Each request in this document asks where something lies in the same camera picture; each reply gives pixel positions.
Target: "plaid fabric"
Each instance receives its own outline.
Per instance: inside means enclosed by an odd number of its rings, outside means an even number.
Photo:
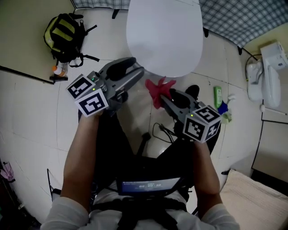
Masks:
[[[130,0],[73,0],[76,7],[128,9]],[[240,48],[288,22],[285,0],[199,0],[203,27]]]

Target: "display screen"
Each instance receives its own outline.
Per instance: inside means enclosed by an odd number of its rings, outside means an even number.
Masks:
[[[169,190],[172,189],[179,180],[180,177],[158,181],[123,181],[122,192],[132,193]]]

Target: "black harness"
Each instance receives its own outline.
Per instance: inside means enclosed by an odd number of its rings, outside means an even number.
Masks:
[[[178,230],[177,221],[166,212],[167,209],[187,211],[184,203],[168,198],[124,198],[123,200],[116,199],[112,202],[95,204],[92,207],[92,211],[115,210],[122,212],[117,230],[133,230],[139,220],[145,219],[154,219],[168,230]]]

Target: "floor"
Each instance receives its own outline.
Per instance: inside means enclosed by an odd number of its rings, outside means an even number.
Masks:
[[[84,12],[86,28],[97,24],[83,44],[83,53],[100,58],[99,62],[85,60],[79,68],[68,69],[68,81],[55,85],[0,72],[0,158],[9,161],[16,181],[12,184],[17,196],[28,211],[43,222],[51,207],[47,168],[51,171],[52,186],[63,182],[65,159],[77,128],[77,108],[66,87],[78,75],[99,71],[110,60],[130,56],[126,44],[127,11],[121,10],[115,20],[110,9],[91,9]],[[234,44],[210,34],[203,38],[202,58],[194,70],[177,79],[176,89],[185,90],[192,84],[200,87],[199,100],[214,105],[213,87],[222,87],[223,99],[236,95],[231,104],[233,120],[221,125],[221,133],[211,154],[214,167],[223,186],[226,176],[221,172],[230,167],[247,175],[257,150],[261,132],[259,104],[249,101],[244,67],[248,54],[239,56]],[[118,112],[121,125],[134,151],[141,134],[152,132],[155,122],[173,127],[172,118],[163,109],[156,110],[144,86],[146,78],[155,82],[158,77],[146,74],[129,91],[129,99]],[[156,135],[165,138],[156,130]],[[152,138],[147,156],[157,157],[168,143]],[[196,208],[195,192],[190,193],[189,212]]]

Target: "black bag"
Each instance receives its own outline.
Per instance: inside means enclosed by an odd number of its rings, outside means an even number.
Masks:
[[[98,58],[89,55],[83,55],[80,50],[84,37],[89,31],[97,27],[97,25],[85,31],[83,21],[80,25],[75,19],[83,18],[82,15],[63,13],[54,17],[50,22],[44,34],[45,43],[52,49],[52,55],[58,61],[66,63],[81,59],[80,65],[73,65],[71,67],[80,67],[83,65],[83,58],[93,59],[99,61]]]

